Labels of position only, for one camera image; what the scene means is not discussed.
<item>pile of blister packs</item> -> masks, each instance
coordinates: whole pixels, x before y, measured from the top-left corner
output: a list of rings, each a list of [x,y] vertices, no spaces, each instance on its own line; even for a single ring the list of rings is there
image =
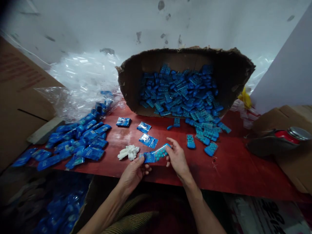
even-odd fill
[[[69,234],[81,213],[81,207],[92,176],[80,173],[63,173],[56,180],[52,201],[45,215],[32,233]]]
[[[205,152],[211,157],[217,145],[213,143],[209,148],[210,141],[217,141],[222,131],[231,131],[218,117],[223,106],[216,100],[219,91],[211,65],[203,65],[200,71],[183,72],[164,65],[160,73],[144,73],[141,87],[140,104],[155,108],[154,113],[161,116],[186,117],[185,122],[196,128],[195,138],[207,145]],[[179,126],[175,119],[174,125],[167,129]]]
[[[45,149],[32,148],[26,150],[14,163],[13,167],[25,165],[30,158],[39,161],[38,171],[57,164],[65,158],[71,157],[66,164],[67,169],[85,162],[85,158],[99,160],[107,145],[106,132],[111,126],[100,121],[110,109],[112,101],[97,102],[95,109],[78,123],[59,126],[45,146]]]

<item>cardboard box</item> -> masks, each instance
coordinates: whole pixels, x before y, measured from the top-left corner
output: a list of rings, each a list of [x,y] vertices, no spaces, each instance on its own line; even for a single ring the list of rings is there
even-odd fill
[[[312,106],[282,106],[260,116],[253,130],[258,135],[272,129],[300,127],[312,134]],[[312,194],[312,141],[302,142],[294,150],[275,155],[275,160],[296,188]]]
[[[227,51],[207,47],[144,51],[133,55],[120,67],[116,67],[121,92],[133,112],[145,116],[158,116],[154,114],[154,108],[146,109],[139,104],[140,84],[144,72],[159,72],[164,63],[172,70],[180,72],[185,69],[200,70],[204,64],[212,64],[213,77],[219,89],[218,101],[225,108],[221,114],[230,108],[255,69],[251,60],[236,48]]]
[[[28,146],[27,137],[54,117],[54,109],[34,88],[63,87],[17,48],[0,38],[0,172]]]

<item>red table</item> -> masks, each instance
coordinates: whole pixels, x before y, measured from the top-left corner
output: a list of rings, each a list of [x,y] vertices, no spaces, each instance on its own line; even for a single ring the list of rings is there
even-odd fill
[[[131,118],[130,127],[117,127],[118,117]],[[197,139],[195,139],[195,150],[187,148],[186,134],[195,136],[196,133],[195,128],[186,124],[183,119],[181,119],[180,128],[167,131],[167,127],[173,125],[174,120],[171,118],[140,116],[130,111],[128,107],[124,109],[118,107],[104,120],[104,123],[112,126],[107,134],[109,144],[105,148],[104,156],[99,161],[86,160],[87,162],[76,166],[73,171],[120,177],[130,162],[127,157],[122,161],[118,160],[117,155],[120,150],[127,145],[139,146],[140,152],[153,150],[138,141],[143,133],[136,127],[141,121],[152,126],[148,134],[159,140],[155,149],[168,142],[166,137],[178,141],[184,149],[192,175],[201,189],[279,200],[312,202],[309,194],[297,191],[273,160],[264,160],[249,153],[245,148],[246,139],[243,138],[249,131],[242,127],[243,122],[239,113],[231,111],[227,112],[222,122],[232,131],[230,134],[220,134],[215,158],[211,158],[204,152],[204,144]],[[64,170],[68,161],[64,160],[54,168]],[[165,165],[166,159],[164,158],[151,164],[153,171],[144,177],[144,181],[181,186],[173,168],[166,168]]]

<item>sealed pill packet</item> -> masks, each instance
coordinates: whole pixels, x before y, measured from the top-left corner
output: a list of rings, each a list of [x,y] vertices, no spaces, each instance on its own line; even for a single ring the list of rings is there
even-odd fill
[[[143,133],[148,133],[148,131],[150,130],[151,126],[141,122],[140,125],[136,128],[137,130],[140,130]]]
[[[144,133],[139,139],[139,142],[154,149],[157,145],[158,139]]]
[[[129,127],[130,123],[131,123],[131,119],[130,118],[119,117],[118,120],[117,120],[116,125],[119,126],[119,127]]]

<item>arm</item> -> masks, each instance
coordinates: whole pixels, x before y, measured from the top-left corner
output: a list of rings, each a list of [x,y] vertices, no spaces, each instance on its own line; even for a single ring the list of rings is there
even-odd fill
[[[143,176],[148,175],[152,170],[148,164],[142,167],[143,163],[144,157],[141,157],[136,158],[127,166],[116,187],[87,224],[79,231],[79,234],[101,233],[112,224],[121,206],[137,187]]]
[[[223,227],[203,199],[202,192],[193,179],[183,149],[176,140],[172,138],[167,138],[167,140],[173,144],[172,149],[166,146],[166,151],[169,154],[169,156],[167,156],[167,167],[172,164],[173,169],[176,171],[183,184],[195,218],[198,233],[225,234]]]

